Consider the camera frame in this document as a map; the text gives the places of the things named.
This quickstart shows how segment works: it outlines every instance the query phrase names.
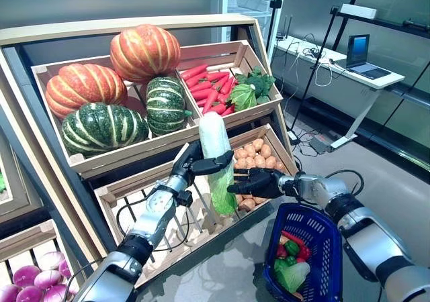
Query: black metal shelf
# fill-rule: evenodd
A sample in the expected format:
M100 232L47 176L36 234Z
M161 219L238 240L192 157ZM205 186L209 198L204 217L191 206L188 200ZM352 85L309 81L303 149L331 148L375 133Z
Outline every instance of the black metal shelf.
M338 9L332 8L332 10L330 11L330 14L336 14L337 17L366 22L375 26L385 27L392 30L397 30L398 32L406 32L407 34L430 39L430 32L427 32L425 30L420 30L414 27L403 26L401 23L395 23L395 22L382 20L382 19L368 19L364 17L358 17L356 15L349 15L347 13L337 12L337 10Z

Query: potato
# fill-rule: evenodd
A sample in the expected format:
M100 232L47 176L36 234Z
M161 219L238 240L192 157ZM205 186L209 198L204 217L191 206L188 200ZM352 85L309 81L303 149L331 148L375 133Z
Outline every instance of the potato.
M255 157L255 148L252 144L247 144L243 149L248 152L248 156Z
M252 200L252 199L245 199L239 205L239 210L250 211L254 207L255 207L255 201L254 200Z
M263 144L261 147L260 155L267 159L271 156L271 148L267 144Z
M264 144L263 139L255 139L253 141L253 146L254 146L255 151L257 151L257 152L260 151L263 144Z
M254 161L254 159L248 157L245 160L247 161L247 169L255 168L255 161Z
M264 158L260 155L256 156L255 159L255 166L257 166L258 168L265 168L266 167L266 161L264 160Z
M275 169L281 172L287 172L287 169L285 169L285 166L281 161L276 161Z
M253 197L255 204L259 205L260 203L264 203L266 201L266 198L260 198L260 197Z
M276 158L274 156L270 156L266 159L266 168L273 169L275 168Z
M237 149L236 151L234 151L234 158L236 160L238 160L240 158L240 156L239 156L239 150L243 150L243 148L240 148L240 149Z
M242 148L240 148L239 150L237 150L237 156L238 158L244 158L246 159L248 157L248 152L246 150L243 150Z
M237 204L240 205L242 201L243 201L242 195L237 195L236 194L236 202L237 202Z
M247 168L247 159L239 158L237 162L234 164L235 169L246 169Z

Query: wooden crate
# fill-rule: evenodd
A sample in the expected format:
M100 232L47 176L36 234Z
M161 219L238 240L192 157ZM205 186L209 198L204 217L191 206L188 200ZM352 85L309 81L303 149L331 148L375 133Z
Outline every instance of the wooden crate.
M201 64L208 64L208 71L228 71L230 75L248 74L255 66L261 68L263 74L266 73L257 55L255 55L246 40L181 48L181 62L177 67L180 72ZM270 102L224 117L226 128L229 129L246 122L255 121L274 111L283 99L274 84L270 89L269 98ZM196 101L192 97L191 99L194 106L197 107Z
M61 122L49 109L49 106L45 99L45 90L48 81L53 76L58 74L58 71L61 67L73 63L98 64L113 69L113 66L110 61L110 56L99 56L33 66L32 71L36 83L39 87L39 91L43 99L44 106L48 113L49 119L57 135L58 141L60 142L62 151L64 152L64 156L66 157L70 167L77 173L79 173L84 179L97 176L101 173L116 168L120 168L121 166L125 166L126 164L136 162L149 156L153 156L160 152L176 148L185 144L186 142L190 142L198 138L197 124L198 119L200 117L198 115L198 108L196 107L196 104L194 104L191 95L186 91L185 108L193 112L193 115L191 117L188 117L187 119L186 128L170 134L166 134L164 136L158 136L156 138L152 138L152 134L150 131L148 140L132 144L117 150L112 150L104 154L92 156L91 158L85 158L82 154L70 155L61 138ZM142 117L145 117L146 110L144 104L140 101L139 98L140 89L143 89L144 87L132 84L130 82L126 82L126 85L128 86L128 100L126 106L136 109L143 115Z
M68 246L61 240L53 220L0 240L0 287L12 283L16 270L25 265L37 266L40 257L54 251L64 254L72 274L80 268ZM72 285L79 286L84 281L81 274L76 279Z
M291 175L297 173L296 165L281 145L281 142L278 140L269 124L231 138L230 144L232 149L236 149L251 143L255 138L264 139L264 142L271 147L273 155L284 163ZM103 211L107 224L117 244L120 243L123 238L116 222L118 210L129 203L143 199L144 196L149 194L149 191L151 191L157 180L165 180L169 176L172 167L173 161L167 162L95 190L101 210ZM224 230L227 230L242 218L269 202L267 200L257 205L249 213L237 211L229 217L218 215L213 210L210 203L210 190L206 177L196 177L194 185L191 186L189 190L193 193L193 204L190 209L187 210L191 223L188 242L173 249L172 252L153 252L153 260L149 260L145 265L144 272L137 282L136 287L139 287L147 280L163 272L183 257L203 246L212 238L220 235ZM141 203L122 210L119 222L123 230L126 231L132 226L136 218L142 212L142 205ZM169 223L165 238L157 249L168 248L167 243L174 246L183 238L181 237L180 228L185 232L185 210L184 207L177 208L177 221L172 220Z

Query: white box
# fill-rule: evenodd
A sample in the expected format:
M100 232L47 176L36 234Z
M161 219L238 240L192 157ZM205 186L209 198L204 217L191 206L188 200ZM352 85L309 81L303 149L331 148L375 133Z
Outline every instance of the white box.
M376 9L360 7L359 5L348 5L346 3L342 4L341 13L346 13L348 15L356 15L358 17L375 19Z

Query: laptop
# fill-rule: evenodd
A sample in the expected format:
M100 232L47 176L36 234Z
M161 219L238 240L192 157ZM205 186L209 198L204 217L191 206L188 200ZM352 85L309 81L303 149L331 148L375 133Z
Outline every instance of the laptop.
M370 35L350 36L348 40L347 70L369 79L378 79L391 74L388 70L369 64L368 49Z

